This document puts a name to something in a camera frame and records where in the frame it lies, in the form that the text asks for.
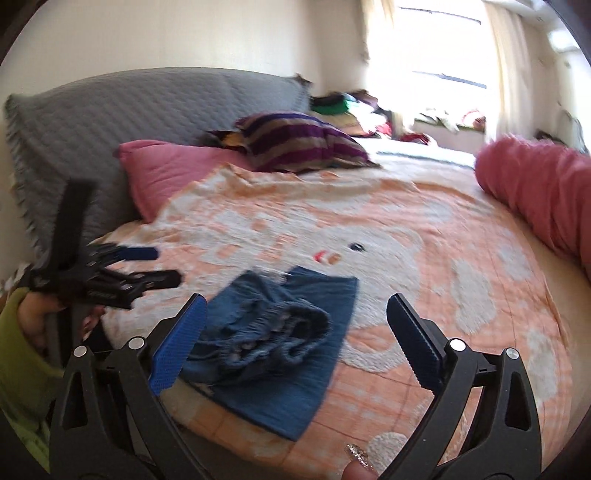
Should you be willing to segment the left hand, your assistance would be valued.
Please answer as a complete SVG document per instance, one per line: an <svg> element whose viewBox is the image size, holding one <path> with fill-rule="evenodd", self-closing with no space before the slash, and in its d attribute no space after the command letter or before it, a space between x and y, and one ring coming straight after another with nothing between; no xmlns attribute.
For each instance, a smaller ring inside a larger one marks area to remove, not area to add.
<svg viewBox="0 0 591 480"><path fill-rule="evenodd" d="M47 348L47 317L64 309L65 307L55 296L39 292L28 292L19 303L17 310L19 326L27 342L38 353L42 353ZM90 336L104 314L104 306L94 306L89 310L80 324L79 335L82 340Z"/></svg>

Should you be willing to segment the right hand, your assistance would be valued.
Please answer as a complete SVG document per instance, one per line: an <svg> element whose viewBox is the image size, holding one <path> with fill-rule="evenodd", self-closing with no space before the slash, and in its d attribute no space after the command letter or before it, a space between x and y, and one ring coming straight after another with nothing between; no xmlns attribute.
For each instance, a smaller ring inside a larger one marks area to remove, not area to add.
<svg viewBox="0 0 591 480"><path fill-rule="evenodd" d="M377 480L378 472L372 464L368 453L355 444L346 445L346 453L351 461L342 471L342 480Z"/></svg>

